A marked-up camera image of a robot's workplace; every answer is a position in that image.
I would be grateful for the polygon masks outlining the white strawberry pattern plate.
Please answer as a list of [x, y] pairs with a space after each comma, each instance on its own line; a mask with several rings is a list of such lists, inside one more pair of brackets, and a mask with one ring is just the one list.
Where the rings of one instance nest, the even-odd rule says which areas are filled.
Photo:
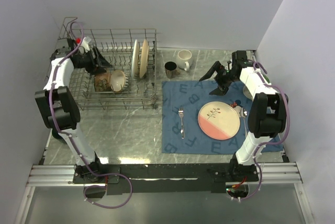
[[132, 64], [131, 64], [131, 77], [134, 79], [138, 73], [138, 55], [139, 55], [139, 44], [138, 40], [135, 40], [132, 54]]

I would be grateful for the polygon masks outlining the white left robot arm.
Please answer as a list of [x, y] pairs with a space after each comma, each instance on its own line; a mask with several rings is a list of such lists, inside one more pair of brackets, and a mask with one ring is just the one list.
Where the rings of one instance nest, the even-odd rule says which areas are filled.
[[35, 101], [53, 137], [63, 140], [74, 154], [75, 174], [85, 181], [98, 183], [103, 179], [104, 170], [96, 152], [85, 140], [80, 127], [80, 110], [69, 89], [75, 69], [85, 69], [91, 75], [98, 75], [104, 74], [110, 66], [98, 48], [90, 46], [90, 41], [90, 37], [58, 40], [51, 56], [47, 84], [35, 93]]

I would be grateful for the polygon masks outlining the beige plate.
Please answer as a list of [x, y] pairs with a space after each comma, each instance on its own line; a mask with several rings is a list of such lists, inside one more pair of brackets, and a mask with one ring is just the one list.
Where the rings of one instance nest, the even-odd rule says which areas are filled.
[[149, 43], [147, 39], [144, 39], [143, 44], [142, 44], [140, 70], [139, 70], [140, 78], [143, 78], [147, 72], [148, 55], [149, 55]]

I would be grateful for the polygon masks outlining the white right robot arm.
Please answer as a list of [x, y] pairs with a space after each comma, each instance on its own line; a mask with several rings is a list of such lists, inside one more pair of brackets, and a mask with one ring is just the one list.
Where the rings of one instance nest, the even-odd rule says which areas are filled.
[[288, 133], [290, 117], [288, 98], [278, 87], [267, 82], [263, 65], [248, 59], [246, 51], [232, 53], [232, 60], [224, 67], [216, 61], [200, 81], [211, 77], [217, 83], [212, 95], [224, 96], [233, 82], [241, 81], [252, 95], [253, 101], [248, 116], [249, 132], [241, 148], [229, 162], [229, 176], [241, 181], [256, 174], [259, 166], [256, 159], [266, 145], [275, 145], [273, 139], [279, 133]]

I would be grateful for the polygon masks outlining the brown rimmed ceramic bowl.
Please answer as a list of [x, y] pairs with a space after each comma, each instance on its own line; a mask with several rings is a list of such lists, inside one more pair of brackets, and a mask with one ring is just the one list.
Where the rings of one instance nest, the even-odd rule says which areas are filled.
[[101, 73], [94, 77], [95, 92], [110, 92], [110, 72]]

